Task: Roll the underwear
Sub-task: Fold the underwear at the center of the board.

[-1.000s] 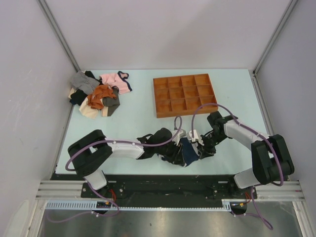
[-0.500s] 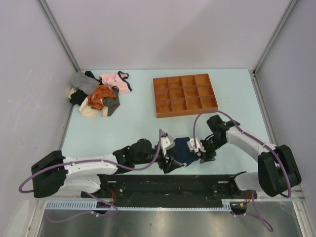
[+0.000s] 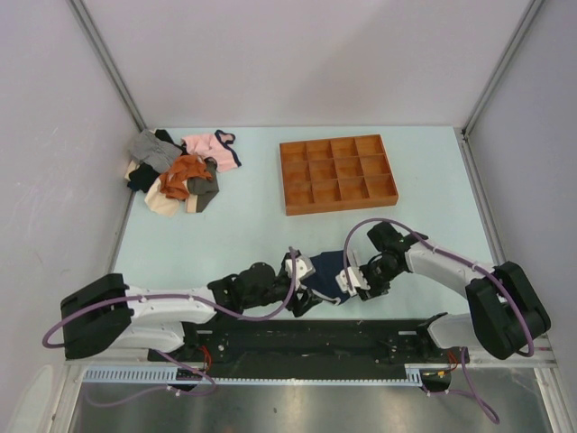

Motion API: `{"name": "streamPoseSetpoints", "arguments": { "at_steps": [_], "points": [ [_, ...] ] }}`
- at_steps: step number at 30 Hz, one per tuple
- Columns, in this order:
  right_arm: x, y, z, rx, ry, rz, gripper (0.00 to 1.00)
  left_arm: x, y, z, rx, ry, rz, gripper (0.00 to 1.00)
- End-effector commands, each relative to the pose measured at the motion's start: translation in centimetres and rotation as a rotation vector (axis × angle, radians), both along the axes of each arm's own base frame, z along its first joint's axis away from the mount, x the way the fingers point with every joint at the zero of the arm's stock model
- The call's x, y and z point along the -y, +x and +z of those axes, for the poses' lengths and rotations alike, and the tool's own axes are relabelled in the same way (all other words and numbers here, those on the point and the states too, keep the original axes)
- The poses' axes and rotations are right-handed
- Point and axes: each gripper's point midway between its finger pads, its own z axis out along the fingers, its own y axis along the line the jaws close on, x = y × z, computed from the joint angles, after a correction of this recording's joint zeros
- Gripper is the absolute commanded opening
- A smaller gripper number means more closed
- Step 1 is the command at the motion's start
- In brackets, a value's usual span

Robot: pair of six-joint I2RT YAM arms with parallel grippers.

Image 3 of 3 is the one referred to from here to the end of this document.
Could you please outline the navy underwear with white trim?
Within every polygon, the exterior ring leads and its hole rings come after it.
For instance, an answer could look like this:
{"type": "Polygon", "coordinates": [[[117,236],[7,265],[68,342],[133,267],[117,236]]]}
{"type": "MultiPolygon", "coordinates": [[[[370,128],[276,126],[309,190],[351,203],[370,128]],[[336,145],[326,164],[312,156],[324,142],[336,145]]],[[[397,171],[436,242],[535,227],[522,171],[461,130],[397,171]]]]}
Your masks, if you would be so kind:
{"type": "Polygon", "coordinates": [[[314,272],[302,280],[302,284],[322,299],[334,305],[345,303],[351,298],[342,290],[337,277],[343,270],[343,251],[323,252],[310,258],[314,272]]]}

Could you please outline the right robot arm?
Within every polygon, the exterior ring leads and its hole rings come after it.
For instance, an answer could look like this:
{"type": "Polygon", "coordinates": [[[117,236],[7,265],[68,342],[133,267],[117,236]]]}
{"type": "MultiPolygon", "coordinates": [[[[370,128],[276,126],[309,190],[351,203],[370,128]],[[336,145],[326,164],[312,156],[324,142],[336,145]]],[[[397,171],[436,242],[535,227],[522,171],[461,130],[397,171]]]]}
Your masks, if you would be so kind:
{"type": "Polygon", "coordinates": [[[416,339],[417,354],[436,362],[453,347],[480,347],[506,360],[531,357],[535,340],[551,319],[520,265],[479,263],[410,229],[403,235],[392,221],[380,221],[367,236],[379,255],[361,267],[369,292],[382,293],[403,273],[427,277],[463,297],[469,311],[440,313],[416,339]]]}

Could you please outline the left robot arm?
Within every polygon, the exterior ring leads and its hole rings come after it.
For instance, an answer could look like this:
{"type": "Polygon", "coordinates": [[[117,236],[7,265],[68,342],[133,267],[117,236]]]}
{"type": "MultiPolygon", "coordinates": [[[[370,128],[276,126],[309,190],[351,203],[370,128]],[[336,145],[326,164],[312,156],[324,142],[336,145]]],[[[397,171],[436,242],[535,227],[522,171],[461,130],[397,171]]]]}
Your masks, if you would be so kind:
{"type": "Polygon", "coordinates": [[[197,354],[192,326],[242,318],[245,311],[274,304],[294,317],[304,316],[321,299],[304,283],[312,267],[286,261],[276,272],[255,263],[206,286],[161,293],[130,286],[109,273],[60,303],[67,359],[84,359],[109,348],[140,348],[172,353],[187,361],[197,354]]]}

